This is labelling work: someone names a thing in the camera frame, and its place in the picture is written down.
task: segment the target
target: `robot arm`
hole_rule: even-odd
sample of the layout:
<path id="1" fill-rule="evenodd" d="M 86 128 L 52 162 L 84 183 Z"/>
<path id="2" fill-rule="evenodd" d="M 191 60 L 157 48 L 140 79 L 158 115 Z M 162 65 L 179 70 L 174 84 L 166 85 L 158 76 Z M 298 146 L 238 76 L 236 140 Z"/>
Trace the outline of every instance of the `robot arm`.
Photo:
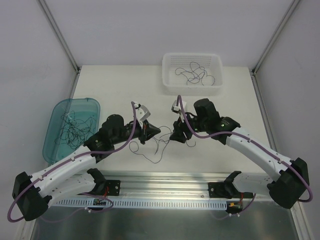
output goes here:
<path id="1" fill-rule="evenodd" d="M 171 110 L 180 114 L 180 117 L 173 123 L 171 140 L 185 143 L 192 135 L 199 138 L 211 137 L 241 152 L 267 173 L 266 175 L 234 171 L 219 185 L 220 187 L 214 189 L 217 195 L 228 199 L 239 192 L 270 195 L 276 203 L 286 209 L 290 209 L 299 200 L 306 186 L 293 170 L 309 185 L 308 167 L 304 160 L 297 158 L 293 161 L 264 146 L 232 118 L 220 117 L 214 104 L 207 98 L 198 100 L 193 106 L 197 115 L 185 112 L 186 103 L 182 101 L 181 96 L 173 103 Z M 199 132 L 206 132 L 209 136 L 199 136 L 196 134 Z"/>
<path id="2" fill-rule="evenodd" d="M 96 163 L 126 145 L 115 150 L 116 144 L 136 138 L 145 144 L 161 132 L 147 121 L 150 112 L 145 106 L 132 103 L 132 107 L 135 122 L 125 125 L 122 116 L 113 114 L 96 134 L 69 156 L 32 175 L 22 172 L 16 176 L 12 196 L 26 221 L 38 218 L 50 206 L 67 197 L 88 192 L 93 195 L 105 193 L 108 183 L 94 168 Z M 74 176 L 81 171 L 86 173 Z"/>

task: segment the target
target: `white table surface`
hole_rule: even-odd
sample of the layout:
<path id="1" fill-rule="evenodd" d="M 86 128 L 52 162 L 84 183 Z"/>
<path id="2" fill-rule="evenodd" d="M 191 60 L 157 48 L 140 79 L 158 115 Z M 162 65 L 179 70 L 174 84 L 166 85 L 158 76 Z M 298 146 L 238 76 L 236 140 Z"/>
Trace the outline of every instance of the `white table surface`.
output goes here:
<path id="1" fill-rule="evenodd" d="M 224 88 L 217 96 L 210 96 L 221 116 L 228 116 L 246 128 L 255 138 L 268 144 L 267 134 L 258 106 L 256 94 L 248 68 L 224 67 Z M 178 115 L 171 112 L 171 106 L 177 98 L 168 93 L 162 84 L 161 66 L 82 66 L 73 98 L 94 98 L 101 106 L 99 126 L 111 114 L 123 116 L 125 124 L 133 119 L 131 101 L 138 101 L 151 112 L 148 121 L 157 126 L 168 126 Z M 203 96 L 182 96 L 188 103 L 188 111 L 195 113 L 193 103 Z M 162 128 L 163 134 L 169 133 Z M 224 146 L 213 139 L 192 137 L 189 141 L 195 147 L 170 141 L 158 164 L 153 164 L 143 156 L 135 155 L 127 146 L 97 164 L 100 170 L 170 172 L 170 173 L 231 173 L 235 170 L 247 173 L 263 172 L 236 150 Z M 164 144 L 154 155 L 156 143 L 152 139 L 145 145 L 139 143 L 139 153 L 145 154 L 154 162 L 161 157 Z"/>

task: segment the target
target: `teal plastic tray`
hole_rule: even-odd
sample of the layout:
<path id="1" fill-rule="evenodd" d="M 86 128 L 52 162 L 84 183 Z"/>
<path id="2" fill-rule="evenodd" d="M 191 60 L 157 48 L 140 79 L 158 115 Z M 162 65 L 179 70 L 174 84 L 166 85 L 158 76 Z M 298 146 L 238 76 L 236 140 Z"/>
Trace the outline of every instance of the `teal plastic tray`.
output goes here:
<path id="1" fill-rule="evenodd" d="M 93 98 L 66 99 L 53 109 L 43 145 L 43 158 L 54 164 L 99 130 L 100 105 Z"/>

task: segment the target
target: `black wire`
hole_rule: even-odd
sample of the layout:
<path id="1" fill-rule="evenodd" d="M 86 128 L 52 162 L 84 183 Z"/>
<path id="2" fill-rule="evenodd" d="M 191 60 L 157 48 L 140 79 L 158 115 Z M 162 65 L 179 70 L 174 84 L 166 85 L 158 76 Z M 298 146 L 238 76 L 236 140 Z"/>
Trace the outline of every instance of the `black wire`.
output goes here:
<path id="1" fill-rule="evenodd" d="M 197 142 L 196 142 L 196 141 L 194 141 L 194 145 L 193 145 L 193 146 L 190 146 L 190 145 L 188 144 L 188 141 L 185 141 L 185 144 L 186 144 L 189 148 L 193 148 L 193 147 L 195 147 L 195 146 L 196 146 Z"/>
<path id="2" fill-rule="evenodd" d="M 160 126 L 159 129 L 160 129 L 160 128 L 167 128 L 167 129 L 169 129 L 170 133 L 166 133 L 166 134 L 161 135 L 161 136 L 159 137 L 159 139 L 157 139 L 157 138 L 155 138 L 155 137 L 152 138 L 152 139 L 156 142 L 156 150 L 155 150 L 155 152 L 154 152 L 154 155 L 156 155 L 157 152 L 158 152 L 158 150 L 159 150 L 160 142 L 165 143 L 165 146 L 164 146 L 164 148 L 163 148 L 163 150 L 162 150 L 161 158 L 160 158 L 159 161 L 154 162 L 154 161 L 152 161 L 151 159 L 149 159 L 148 157 L 146 157 L 146 155 L 144 155 L 143 153 L 137 153 L 137 152 L 139 151 L 139 144 L 138 144 L 136 141 L 131 141 L 131 142 L 129 143 L 129 149 L 130 149 L 130 151 L 131 151 L 132 153 L 136 154 L 136 155 L 143 156 L 145 159 L 147 159 L 148 161 L 150 161 L 150 162 L 153 163 L 153 164 L 158 164 L 158 163 L 162 160 L 163 155 L 164 155 L 164 152 L 165 152 L 165 149 L 166 149 L 166 147 L 168 146 L 168 144 L 169 144 L 169 142 L 170 142 L 170 139 L 168 139 L 168 140 L 163 140 L 163 139 L 161 139 L 161 138 L 164 137 L 164 136 L 167 136 L 167 135 L 170 135 L 170 136 L 172 135 L 172 131 L 171 131 L 170 127 L 168 127 L 168 126 Z M 135 144 L 136 144 L 137 150 L 134 151 L 134 150 L 131 149 L 131 144 L 132 144 L 132 143 L 135 143 Z M 190 147 L 190 148 L 193 148 L 193 147 L 196 146 L 196 142 L 194 143 L 194 146 L 190 146 L 190 145 L 188 145 L 188 144 L 186 144 L 186 145 L 187 145 L 188 147 Z"/>
<path id="3" fill-rule="evenodd" d="M 192 68 L 192 64 L 197 64 L 197 68 L 196 69 L 193 69 Z M 215 77 L 214 76 L 212 76 L 212 75 L 208 75 L 208 72 L 206 71 L 206 69 L 205 69 L 205 67 L 204 66 L 200 66 L 200 64 L 199 63 L 197 63 L 197 62 L 195 62 L 195 61 L 192 61 L 192 62 L 190 62 L 190 71 L 188 71 L 188 70 L 186 70 L 186 69 L 184 69 L 184 68 L 182 68 L 182 67 L 178 67 L 175 71 L 174 71 L 174 73 L 176 74 L 176 75 L 183 75 L 183 76 L 185 76 L 185 78 L 186 78 L 186 84 L 188 85 L 188 83 L 191 83 L 191 84 L 198 84 L 199 82 L 204 86 L 204 83 L 203 83 L 203 79 L 204 79 L 204 77 L 205 78 L 207 78 L 207 77 L 212 77 L 212 79 L 213 79 L 213 83 L 212 83 L 212 85 L 211 86 L 213 86 L 214 84 L 215 84 L 215 82 L 216 82 L 216 79 L 215 79 Z"/>
<path id="4" fill-rule="evenodd" d="M 186 111 L 185 114 L 189 114 L 189 115 L 191 115 L 192 117 L 196 117 L 196 115 L 194 115 L 193 113 L 188 112 L 188 111 Z"/>
<path id="5" fill-rule="evenodd" d="M 68 145 L 71 149 L 76 150 L 91 137 L 96 131 L 96 120 L 89 117 L 87 120 L 76 119 L 74 111 L 65 112 L 61 119 L 63 126 L 60 135 L 54 140 L 57 145 Z"/>

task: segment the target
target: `white plastic basket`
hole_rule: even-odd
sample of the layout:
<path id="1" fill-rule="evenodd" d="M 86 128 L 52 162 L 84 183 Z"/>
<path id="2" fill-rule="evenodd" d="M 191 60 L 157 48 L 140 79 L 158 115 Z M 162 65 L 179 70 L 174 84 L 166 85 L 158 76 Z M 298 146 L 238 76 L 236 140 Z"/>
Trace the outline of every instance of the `white plastic basket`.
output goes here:
<path id="1" fill-rule="evenodd" d="M 166 53 L 162 82 L 174 94 L 212 96 L 221 92 L 223 69 L 220 57 L 207 53 Z"/>

